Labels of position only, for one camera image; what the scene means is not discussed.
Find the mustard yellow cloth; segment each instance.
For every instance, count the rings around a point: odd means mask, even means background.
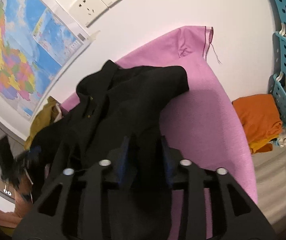
[[[24,149],[28,150],[32,145],[32,141],[36,134],[41,131],[44,127],[49,126],[58,115],[58,111],[55,108],[56,100],[52,97],[47,99],[47,104],[43,109],[37,114],[32,125],[30,126],[30,136],[27,138]]]

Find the world map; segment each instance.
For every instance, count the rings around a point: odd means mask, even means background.
[[[0,0],[0,95],[30,118],[81,46],[41,0]]]

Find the pink fabric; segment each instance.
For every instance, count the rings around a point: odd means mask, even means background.
[[[225,167],[257,203],[254,166],[242,125],[219,80],[206,62],[213,29],[185,26],[134,50],[119,61],[123,68],[140,65],[180,65],[190,91],[170,101],[161,113],[160,128],[170,147],[179,149],[202,168]],[[78,103],[72,95],[62,105]],[[182,199],[173,194],[173,226],[169,239],[177,239]],[[207,214],[208,237],[211,216]]]

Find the black mount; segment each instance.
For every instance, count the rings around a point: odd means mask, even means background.
[[[169,188],[184,190],[179,240],[205,240],[206,216],[204,189],[211,194],[213,237],[211,240],[274,240],[275,232],[262,212],[242,187],[225,170],[204,170],[184,160],[179,150],[169,148],[161,139],[164,174]],[[22,220],[14,232],[13,240],[61,240],[79,238],[66,233],[64,214],[68,210],[68,196],[73,184],[83,183],[84,199],[83,240],[103,240],[110,236],[109,218],[104,215],[108,205],[107,190],[129,189],[136,169],[128,164],[129,139],[119,149],[83,171],[65,169],[51,186],[42,193],[33,210]],[[42,207],[57,195],[57,206],[44,214]]]

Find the brown fabric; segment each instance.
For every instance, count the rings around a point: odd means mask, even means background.
[[[25,201],[21,194],[30,193],[32,185],[27,176],[24,175],[19,184],[18,192],[15,190],[15,209],[14,212],[3,212],[0,210],[0,226],[6,228],[16,228],[22,218],[32,209],[33,204]]]
[[[272,95],[239,98],[233,101],[233,106],[249,144],[282,132],[282,121]]]
[[[25,142],[25,150],[28,150],[30,148],[36,134],[44,127],[47,127],[52,122],[54,122],[55,118],[58,115],[58,111],[55,107],[57,101],[54,98],[49,97],[47,99],[47,102],[48,103],[43,107],[43,109],[36,115],[32,125],[30,126],[30,136]]]
[[[264,145],[262,148],[260,148],[259,150],[257,150],[257,153],[267,153],[273,150],[273,145],[271,143],[268,143],[266,145]]]

